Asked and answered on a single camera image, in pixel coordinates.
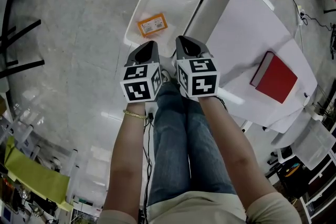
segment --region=gray floor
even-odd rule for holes
[[[40,18],[42,24],[15,45],[18,60],[40,57],[43,67],[10,77],[14,102],[24,107],[40,96],[35,110],[41,120],[35,132],[46,142],[43,151],[59,157],[73,148],[80,166],[76,194],[102,205],[108,186],[109,160],[126,102],[119,86],[119,71],[130,48],[123,35],[138,0],[15,0],[12,23],[20,29]],[[268,0],[275,14],[295,34],[297,15],[292,0]],[[331,0],[296,0],[307,14],[323,24],[335,21],[335,13],[323,15]],[[328,90],[336,73],[329,53],[330,33],[308,20],[302,27],[303,53],[318,83]],[[301,47],[300,34],[296,41]],[[260,166],[273,150],[276,132],[258,125],[247,132]]]

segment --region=bracelet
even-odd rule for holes
[[[220,97],[218,97],[218,96],[216,96],[216,95],[214,95],[214,97],[217,98],[218,100],[220,100],[220,102],[222,103],[222,105],[223,105],[223,107],[225,108],[225,110],[228,111],[227,108],[226,108],[226,105],[225,105],[225,103],[224,103],[224,101],[223,101],[223,99],[220,98]]]
[[[124,112],[124,113],[125,113],[126,115],[128,115],[128,116],[132,116],[132,117],[139,118],[139,119],[143,119],[143,120],[146,120],[146,119],[148,118],[148,116],[138,115],[138,114],[129,112],[129,111],[127,111],[126,109],[124,109],[122,112]]]

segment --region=jeans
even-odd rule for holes
[[[182,97],[174,84],[166,82],[157,105],[148,205],[192,190],[236,194],[200,104]]]

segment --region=yellow-green cloth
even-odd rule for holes
[[[36,195],[57,203],[66,210],[73,206],[65,201],[69,177],[50,170],[28,158],[15,148],[14,137],[9,137],[5,152],[5,167],[12,180],[18,180]]]

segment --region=electrical outlet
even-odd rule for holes
[[[303,21],[302,21],[302,18],[305,17],[306,15],[306,12],[305,10],[302,8],[302,6],[298,5],[298,10],[299,10],[299,13],[303,13],[304,15],[303,16],[300,16],[299,14],[297,15],[298,16],[298,22],[299,22],[299,25],[303,25]]]

